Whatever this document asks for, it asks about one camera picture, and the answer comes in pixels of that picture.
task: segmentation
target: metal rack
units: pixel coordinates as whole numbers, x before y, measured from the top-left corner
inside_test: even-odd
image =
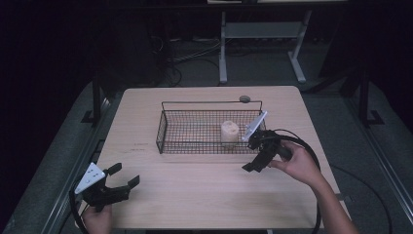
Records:
[[[176,104],[176,109],[165,109],[166,104]],[[187,105],[196,104],[197,109]],[[216,109],[199,109],[212,104]],[[231,109],[237,104],[248,105],[251,109]],[[261,114],[262,101],[242,103],[240,101],[164,101],[157,135],[160,153],[169,154],[256,154],[241,137],[245,125]],[[225,147],[220,140],[221,124],[230,120],[240,127],[240,134],[234,147]],[[265,130],[265,123],[259,127]]]

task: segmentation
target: wire basket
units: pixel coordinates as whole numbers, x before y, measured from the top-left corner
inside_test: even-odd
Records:
[[[165,109],[166,105],[176,105],[176,109]],[[213,110],[202,109],[203,106]],[[242,103],[240,101],[164,101],[157,135],[159,152],[169,154],[256,154],[249,149],[241,137],[246,125],[262,112],[262,101]],[[221,142],[221,124],[232,121],[240,128],[236,142]],[[264,121],[259,129],[265,130]]]

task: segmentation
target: floor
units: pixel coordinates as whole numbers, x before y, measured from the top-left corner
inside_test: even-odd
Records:
[[[211,48],[214,43],[216,41],[213,40],[176,40],[172,45],[176,51],[175,58],[179,59]],[[234,41],[228,49],[227,84],[219,84],[218,54],[214,51],[176,64],[174,69],[167,70],[165,79],[158,87],[288,85],[304,91],[324,81],[318,75],[328,44],[306,43],[303,46],[299,61],[307,82],[299,84],[286,54],[294,43],[293,40]],[[373,84],[370,84],[369,109],[376,110],[385,124],[364,128],[357,118],[358,95],[341,97],[339,89],[342,83],[343,80],[340,80],[316,94],[303,94],[303,99],[350,215],[360,233],[413,233],[412,220],[409,220],[399,202],[402,199],[394,192],[391,179],[387,176],[388,170],[382,166],[383,158],[380,158],[383,153],[404,185],[406,194],[412,194],[413,173],[408,166],[413,165],[413,136]],[[87,167],[85,162],[98,158],[98,149],[110,129],[122,94],[120,90],[109,95],[108,102],[102,105],[102,119],[92,128],[92,124],[80,121],[85,112],[92,109],[92,85],[85,87],[3,233],[80,233],[74,226],[72,216],[68,215],[67,191],[74,176]],[[274,233],[310,232],[274,230]],[[158,232],[114,230],[113,233]],[[215,232],[204,230],[202,233]]]

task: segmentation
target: hand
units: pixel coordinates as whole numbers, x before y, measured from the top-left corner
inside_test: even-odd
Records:
[[[82,214],[85,227],[90,234],[109,234],[112,229],[112,205],[107,205],[100,213],[89,207]]]
[[[291,160],[285,161],[283,158],[282,161],[273,160],[270,162],[269,167],[280,169],[311,187],[318,182],[324,181],[324,177],[317,168],[316,163],[305,148],[286,140],[282,140],[282,146],[291,150]]]

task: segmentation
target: small round object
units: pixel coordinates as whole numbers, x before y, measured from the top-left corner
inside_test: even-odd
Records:
[[[240,102],[242,103],[249,103],[251,101],[251,97],[248,96],[241,96],[240,97]]]

